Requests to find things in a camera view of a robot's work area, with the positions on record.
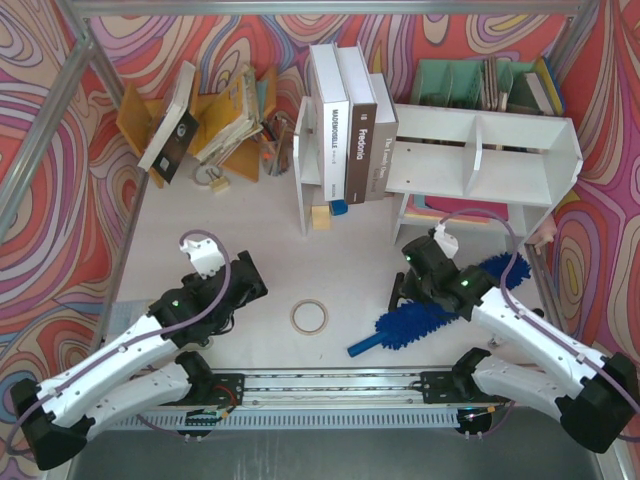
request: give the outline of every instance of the brown book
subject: brown book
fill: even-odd
[[[373,129],[378,108],[360,45],[338,49],[340,74],[349,94],[349,141],[345,201],[364,203],[371,160]]]
[[[348,204],[364,203],[367,194],[367,175],[371,161],[373,129],[376,123],[376,104],[353,105],[351,115],[351,142],[347,154],[345,189],[345,200]]]

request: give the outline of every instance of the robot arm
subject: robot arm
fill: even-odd
[[[545,372],[509,364],[475,348],[453,368],[458,390],[469,400],[483,392],[531,406],[558,420],[585,448],[604,453],[631,420],[634,409],[600,372],[637,400],[640,394],[633,362],[620,353],[608,358],[560,332],[512,296],[505,299],[497,280],[484,270],[459,270],[449,258],[456,248],[448,253],[442,248],[454,243],[434,229],[403,248],[411,266],[401,287],[403,296],[436,302],[513,342]]]
[[[201,400],[202,391],[211,391],[211,371],[195,352],[129,380],[141,368],[189,343],[226,333],[236,309],[267,294],[251,256],[242,252],[230,262],[228,288],[218,305],[201,320],[174,329],[212,304],[227,275],[212,240],[187,241],[182,251],[198,273],[185,276],[182,287],[165,292],[125,333],[66,372],[39,384],[24,379],[11,388],[15,412],[24,417],[22,430],[41,470],[66,462],[123,418],[192,396]],[[63,387],[79,373],[83,374]]]

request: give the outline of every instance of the psychedelic wallpaper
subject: psychedelic wallpaper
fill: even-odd
[[[558,210],[560,235],[550,259],[573,333],[636,358],[640,307],[631,292],[640,286],[639,3],[603,0],[583,50],[562,68],[568,114],[587,160]],[[278,107],[294,119],[305,94],[310,43],[360,42],[371,70],[385,72],[396,100],[406,101],[420,58],[495,53],[532,61],[550,50],[564,21],[526,15],[158,16],[93,18],[91,26],[124,82],[145,98],[161,97],[183,60],[203,72],[201,93],[220,91],[242,63],[258,74],[276,64]],[[62,25],[44,0],[0,0],[0,98],[7,106],[0,109],[0,177],[68,54],[72,40]],[[114,119],[102,85],[88,71],[0,246],[2,435],[13,420],[7,388],[84,356],[102,309],[139,180]],[[3,471],[0,478],[35,472],[28,459],[7,455],[0,458]]]
[[[0,168],[4,175],[72,46],[48,1],[0,0]],[[16,381],[86,356],[140,175],[102,83],[87,70],[0,245],[0,478],[37,474],[10,457]],[[19,438],[17,445],[26,443]]]
[[[556,212],[551,268],[571,333],[640,362],[640,1],[603,0],[592,22],[561,68],[585,164]]]

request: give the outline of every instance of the wire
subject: wire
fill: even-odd
[[[504,220],[499,215],[496,215],[491,210],[485,210],[483,208],[465,208],[465,209],[462,209],[462,210],[458,210],[457,212],[450,213],[449,215],[446,215],[438,223],[444,225],[444,223],[447,220],[451,219],[451,218],[457,217],[459,215],[470,214],[470,213],[471,214],[482,213],[484,215],[489,215],[491,218],[494,218],[495,220],[498,220],[500,223],[502,223],[502,225],[504,225],[505,228],[507,229],[507,231],[509,232],[509,236],[511,237],[511,243],[512,243],[512,246],[513,246],[513,254],[511,255],[511,259],[509,260],[509,263],[507,264],[507,268],[505,268],[504,272],[502,272],[502,275],[500,276],[500,291],[502,292],[502,296],[504,297],[504,300],[507,303],[507,305],[509,305],[511,310],[513,310],[520,318],[522,318],[525,322],[527,322],[531,327],[535,328],[538,332],[542,333],[545,337],[549,338],[550,340],[554,341],[555,343],[557,343],[558,345],[563,347],[566,351],[568,351],[574,357],[576,357],[576,358],[580,357],[580,352],[578,352],[571,344],[569,344],[568,342],[565,342],[564,339],[562,339],[561,337],[557,336],[553,332],[548,331],[547,329],[545,329],[542,326],[538,325],[538,323],[535,320],[533,320],[532,318],[530,318],[529,316],[527,316],[525,314],[521,314],[520,313],[520,309],[517,307],[517,305],[511,299],[511,295],[509,294],[509,290],[507,289],[507,275],[509,274],[509,272],[513,268],[513,265],[516,262],[516,257],[517,257],[518,251],[517,251],[516,234],[513,231],[513,228],[511,228],[511,225],[509,225],[509,223],[506,220]],[[629,394],[629,392],[627,392],[622,387],[622,385],[620,385],[618,382],[616,382],[614,380],[614,378],[611,377],[611,375],[609,375],[607,372],[605,372],[600,366],[596,365],[596,363],[593,362],[588,357],[583,357],[581,359],[581,361],[585,365],[587,365],[590,368],[592,368],[593,370],[595,370],[602,378],[604,378],[607,382],[609,382],[609,384],[611,384],[611,386],[622,396],[622,398],[624,398],[629,403],[629,405],[631,405],[631,408],[633,408],[635,413],[640,414],[640,405],[638,404],[638,402],[636,402],[636,400]],[[489,430],[489,432],[493,431],[497,427],[498,427],[498,425],[496,425],[496,427],[494,427],[493,429]],[[618,438],[620,438],[622,440],[625,440],[625,441],[630,441],[630,442],[633,442],[633,443],[640,443],[640,437],[622,436],[622,437],[618,437]]]
[[[489,430],[484,432],[482,434],[482,437],[483,438],[484,437],[488,437],[489,435],[493,435],[498,430],[500,430],[504,426],[504,424],[507,423],[507,419],[513,413],[513,410],[514,410],[515,406],[516,406],[516,402],[509,403],[509,408],[507,408],[507,411],[505,412],[504,416],[500,419],[500,421],[498,423],[496,423]]]
[[[628,437],[627,435],[618,435],[618,439],[629,443],[640,443],[640,437]]]
[[[39,399],[38,401],[34,402],[29,408],[25,410],[25,412],[22,415],[20,415],[16,423],[11,427],[11,431],[9,432],[9,435],[6,441],[6,447],[7,447],[6,449],[9,455],[26,455],[30,453],[29,449],[16,450],[12,446],[14,437],[18,433],[18,430],[20,429],[20,427],[22,427],[24,422],[27,420],[27,418],[29,418],[38,408],[42,407],[46,402],[51,400],[54,396],[60,395],[60,393],[62,393],[67,388],[69,388],[75,381],[77,381],[87,373],[91,372],[95,367],[102,364],[109,358],[113,357],[116,353],[119,352],[120,348],[122,347],[129,348],[138,342],[146,340],[147,338],[151,338],[156,335],[166,335],[168,333],[173,333],[183,328],[190,327],[194,323],[199,322],[200,320],[205,318],[207,315],[209,315],[213,311],[214,308],[218,306],[218,304],[222,301],[222,298],[224,297],[224,295],[227,293],[227,289],[229,288],[229,283],[231,282],[231,260],[229,259],[229,253],[224,248],[224,245],[218,239],[218,237],[216,237],[214,234],[210,232],[207,232],[206,230],[199,230],[199,229],[189,230],[184,235],[182,235],[182,237],[180,237],[180,245],[182,245],[184,243],[184,240],[190,235],[204,235],[205,237],[213,240],[216,243],[218,250],[220,250],[220,253],[222,253],[222,257],[224,258],[224,280],[222,282],[222,287],[220,288],[220,291],[218,292],[218,295],[213,300],[213,302],[211,302],[211,304],[209,304],[209,306],[205,308],[202,312],[190,318],[189,320],[185,320],[184,322],[177,323],[176,325],[172,325],[170,327],[161,328],[159,330],[153,330],[151,332],[138,335],[137,337],[134,337],[124,343],[114,345],[114,347],[111,350],[109,350],[107,353],[105,353],[103,356],[90,362],[87,366],[85,366],[80,371],[78,371],[78,373],[76,373],[75,375],[72,375],[66,381],[60,384],[60,386],[56,387],[54,389],[53,395],[47,394],[41,399]],[[142,421],[142,423],[144,423],[145,425],[147,426],[150,425],[149,422],[147,422],[145,419],[143,419],[139,415],[138,415],[138,419]]]
[[[215,387],[212,388],[212,390],[222,390],[223,392],[226,392],[227,395],[229,395],[229,397],[231,398],[231,404],[234,407],[238,406],[238,400],[236,399],[236,396],[233,394],[233,392],[231,390],[229,390],[224,385],[216,385]]]

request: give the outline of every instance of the blue handle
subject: blue handle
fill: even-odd
[[[356,343],[355,345],[347,348],[347,352],[351,358],[357,357],[361,353],[366,352],[370,348],[380,345],[384,339],[387,338],[386,332],[378,332],[375,335],[371,335],[369,338],[365,338],[363,341]]]

